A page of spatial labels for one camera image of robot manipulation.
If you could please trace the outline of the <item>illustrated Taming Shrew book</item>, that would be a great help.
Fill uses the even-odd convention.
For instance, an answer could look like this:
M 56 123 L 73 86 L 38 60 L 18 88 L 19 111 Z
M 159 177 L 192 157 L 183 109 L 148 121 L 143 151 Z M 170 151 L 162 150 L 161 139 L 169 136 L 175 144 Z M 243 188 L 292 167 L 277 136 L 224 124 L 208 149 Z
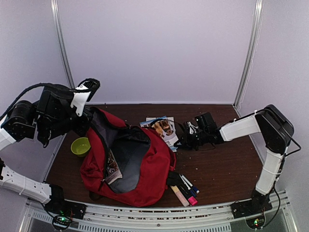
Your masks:
M 118 179 L 121 179 L 123 177 L 118 163 L 114 157 L 114 154 L 112 150 L 109 150 L 108 154 L 108 160 L 107 160 L 107 168 L 106 168 L 106 174 L 105 174 L 105 181 L 107 184 L 112 184 Z

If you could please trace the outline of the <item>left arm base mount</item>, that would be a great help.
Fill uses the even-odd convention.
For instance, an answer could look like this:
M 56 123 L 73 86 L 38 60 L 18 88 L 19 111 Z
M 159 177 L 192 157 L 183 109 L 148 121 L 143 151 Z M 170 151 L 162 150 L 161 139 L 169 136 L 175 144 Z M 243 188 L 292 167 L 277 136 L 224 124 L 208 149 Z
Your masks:
M 83 219 L 86 212 L 86 205 L 70 201 L 50 201 L 44 205 L 44 209 L 57 215 L 75 219 Z

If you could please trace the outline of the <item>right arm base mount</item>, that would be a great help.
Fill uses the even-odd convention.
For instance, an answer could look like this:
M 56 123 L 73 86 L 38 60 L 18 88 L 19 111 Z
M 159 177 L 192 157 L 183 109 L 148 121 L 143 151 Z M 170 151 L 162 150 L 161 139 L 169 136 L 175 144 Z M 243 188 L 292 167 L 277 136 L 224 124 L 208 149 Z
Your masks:
M 232 203 L 230 207 L 234 219 L 261 214 L 262 211 L 268 211 L 273 208 L 271 203 L 266 203 L 262 206 L 254 206 L 252 200 L 246 200 L 243 202 L 236 201 Z

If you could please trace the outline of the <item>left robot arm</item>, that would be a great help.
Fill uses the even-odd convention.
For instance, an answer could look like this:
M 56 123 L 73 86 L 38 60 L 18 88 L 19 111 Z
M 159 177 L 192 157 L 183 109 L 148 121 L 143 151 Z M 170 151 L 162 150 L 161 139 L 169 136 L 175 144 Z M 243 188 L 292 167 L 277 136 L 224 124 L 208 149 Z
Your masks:
M 131 126 L 86 103 L 100 83 L 85 79 L 77 88 L 41 83 L 37 102 L 17 97 L 0 118 L 0 146 L 36 138 L 43 146 L 73 131 L 90 142 L 80 168 L 92 200 L 110 198 L 143 207 L 158 202 L 170 186 L 182 183 L 176 156 L 152 128 Z

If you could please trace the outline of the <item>red student backpack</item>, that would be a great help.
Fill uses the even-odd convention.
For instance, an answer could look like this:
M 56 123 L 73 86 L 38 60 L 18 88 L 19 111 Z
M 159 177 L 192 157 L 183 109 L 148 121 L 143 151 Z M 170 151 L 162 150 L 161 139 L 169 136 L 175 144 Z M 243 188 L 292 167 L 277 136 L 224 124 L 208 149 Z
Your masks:
M 135 207 L 159 201 L 168 173 L 175 168 L 175 153 L 154 129 L 130 126 L 96 107 L 91 110 L 93 119 L 86 134 L 91 149 L 80 167 L 85 188 L 93 196 Z M 110 149 L 123 177 L 109 185 L 105 174 Z

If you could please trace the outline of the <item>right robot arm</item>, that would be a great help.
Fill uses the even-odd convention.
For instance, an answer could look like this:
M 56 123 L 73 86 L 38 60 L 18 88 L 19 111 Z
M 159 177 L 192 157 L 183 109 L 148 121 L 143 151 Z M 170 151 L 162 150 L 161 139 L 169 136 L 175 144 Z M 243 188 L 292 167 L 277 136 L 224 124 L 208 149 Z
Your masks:
M 248 201 L 248 210 L 258 213 L 266 205 L 266 200 L 280 177 L 284 160 L 291 155 L 288 147 L 294 143 L 294 126 L 273 104 L 256 110 L 246 116 L 235 118 L 217 126 L 211 113 L 206 112 L 195 117 L 196 124 L 190 121 L 180 125 L 183 134 L 174 143 L 177 148 L 198 150 L 204 144 L 219 145 L 234 139 L 259 133 L 262 135 L 266 158 L 260 177 Z

